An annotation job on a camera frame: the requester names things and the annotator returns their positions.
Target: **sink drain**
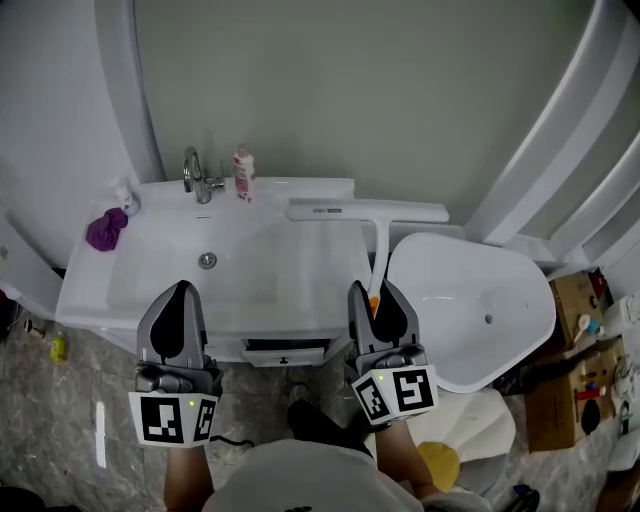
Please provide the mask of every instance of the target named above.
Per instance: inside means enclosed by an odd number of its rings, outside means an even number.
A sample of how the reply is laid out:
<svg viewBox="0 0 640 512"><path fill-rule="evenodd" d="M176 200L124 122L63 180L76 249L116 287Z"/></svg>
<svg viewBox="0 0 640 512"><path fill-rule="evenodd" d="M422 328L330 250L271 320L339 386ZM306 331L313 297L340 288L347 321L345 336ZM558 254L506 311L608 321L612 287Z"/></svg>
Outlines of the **sink drain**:
<svg viewBox="0 0 640 512"><path fill-rule="evenodd" d="M200 258L198 258L198 266L205 270L216 266L218 258L212 252L205 252Z"/></svg>

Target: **black cable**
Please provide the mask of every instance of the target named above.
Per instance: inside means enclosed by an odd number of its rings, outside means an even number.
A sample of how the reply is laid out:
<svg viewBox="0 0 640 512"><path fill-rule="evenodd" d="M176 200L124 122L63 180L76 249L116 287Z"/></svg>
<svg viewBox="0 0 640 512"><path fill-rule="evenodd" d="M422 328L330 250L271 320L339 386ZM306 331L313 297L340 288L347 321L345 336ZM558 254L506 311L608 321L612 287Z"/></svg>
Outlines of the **black cable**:
<svg viewBox="0 0 640 512"><path fill-rule="evenodd" d="M253 441L249 441L248 439L245 439L244 441L232 441L231 439L227 439L224 436L213 436L209 439L210 443L213 443L214 441L222 441L224 443L230 444L232 446L243 446L245 444L248 444L249 446L251 446L251 448L253 448L255 446Z"/></svg>

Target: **bathtub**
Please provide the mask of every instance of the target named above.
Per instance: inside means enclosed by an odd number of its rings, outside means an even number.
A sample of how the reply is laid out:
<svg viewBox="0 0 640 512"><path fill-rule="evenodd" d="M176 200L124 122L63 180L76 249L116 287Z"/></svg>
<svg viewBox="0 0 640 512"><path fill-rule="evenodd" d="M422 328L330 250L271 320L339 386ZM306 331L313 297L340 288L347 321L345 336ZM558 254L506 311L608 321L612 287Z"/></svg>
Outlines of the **bathtub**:
<svg viewBox="0 0 640 512"><path fill-rule="evenodd" d="M485 387L553 332L547 279L506 249L416 233L397 245L387 277L418 315L438 386L454 393Z"/></svg>

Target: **tile floor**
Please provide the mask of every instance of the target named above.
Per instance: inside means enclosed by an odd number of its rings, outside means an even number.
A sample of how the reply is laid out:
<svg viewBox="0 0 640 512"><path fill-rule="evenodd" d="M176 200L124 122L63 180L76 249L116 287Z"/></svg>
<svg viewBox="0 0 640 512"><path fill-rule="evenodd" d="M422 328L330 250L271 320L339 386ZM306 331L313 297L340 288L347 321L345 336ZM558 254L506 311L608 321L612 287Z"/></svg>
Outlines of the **tile floor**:
<svg viewBox="0 0 640 512"><path fill-rule="evenodd" d="M0 342L0 478L33 490L48 506L74 504L85 512L164 510L166 454L137 444L129 415L135 357L91 332L50 323L47 332L60 330L68 346L68 360L55 363L48 357L48 338L38 340L20 327L21 322ZM289 437L285 411L292 382L308 382L322 409L342 425L359 407L343 385L339 358L312 369L220 366L225 394L214 430L231 439L266 443ZM107 412L106 469L95 463L97 401ZM614 421L572 450L529 455L523 401L508 397L507 403L518 436L507 472L487 496L496 510L513 499L511 486L521 482L542 493L541 512L592 510L615 438ZM220 442L207 447L214 486L226 482L245 451Z"/></svg>

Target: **chrome faucet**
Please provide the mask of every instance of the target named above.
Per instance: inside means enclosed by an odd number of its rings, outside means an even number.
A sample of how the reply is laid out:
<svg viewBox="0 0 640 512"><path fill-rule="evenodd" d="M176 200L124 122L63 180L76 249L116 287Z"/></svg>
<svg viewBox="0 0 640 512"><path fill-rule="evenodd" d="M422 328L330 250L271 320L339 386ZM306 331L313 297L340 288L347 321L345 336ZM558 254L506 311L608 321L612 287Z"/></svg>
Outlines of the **chrome faucet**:
<svg viewBox="0 0 640 512"><path fill-rule="evenodd" d="M196 200L200 204L207 204L211 201L211 191L224 188L224 176L220 178L206 178L200 168L198 152L193 146L184 150L184 162L182 171L184 173L184 191L189 193L196 191Z"/></svg>

